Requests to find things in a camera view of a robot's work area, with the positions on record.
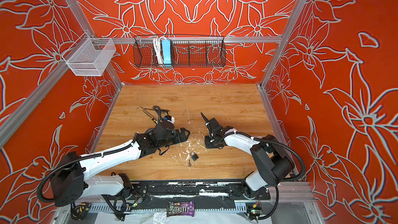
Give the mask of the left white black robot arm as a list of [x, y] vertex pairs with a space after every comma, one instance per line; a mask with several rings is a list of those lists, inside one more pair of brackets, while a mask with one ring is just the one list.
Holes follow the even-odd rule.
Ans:
[[158, 106], [155, 126], [144, 133], [135, 133], [127, 142], [96, 153], [77, 155], [70, 152], [60, 164], [46, 175], [37, 187], [37, 198], [43, 203], [54, 203], [61, 207], [89, 196], [130, 197], [134, 188], [125, 173], [111, 176], [99, 174], [129, 161], [135, 161], [159, 153], [165, 154], [171, 146], [186, 142], [190, 131], [176, 129], [174, 118], [163, 116]]

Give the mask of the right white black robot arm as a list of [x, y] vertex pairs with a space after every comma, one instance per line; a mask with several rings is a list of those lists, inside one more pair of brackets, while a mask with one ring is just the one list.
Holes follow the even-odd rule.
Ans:
[[275, 136], [255, 137], [231, 126], [224, 128], [215, 118], [208, 119], [203, 113], [201, 116], [209, 133], [205, 136], [206, 148], [222, 149], [229, 146], [252, 155], [257, 170], [243, 179], [242, 190], [245, 195], [261, 188], [277, 187], [282, 181], [297, 181], [304, 177], [304, 160]]

